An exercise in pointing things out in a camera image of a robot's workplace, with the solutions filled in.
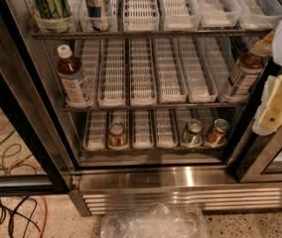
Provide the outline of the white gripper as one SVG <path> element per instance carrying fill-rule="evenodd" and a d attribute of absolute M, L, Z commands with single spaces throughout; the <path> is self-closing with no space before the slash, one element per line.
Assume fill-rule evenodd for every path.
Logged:
<path fill-rule="evenodd" d="M 250 50 L 260 57 L 271 57 L 282 66 L 282 20 L 276 31 L 272 30 L 262 40 L 258 41 Z M 265 82 L 261 104 L 254 116 L 252 131 L 260 136 L 275 133 L 282 125 L 282 74 L 279 76 L 269 75 Z"/>

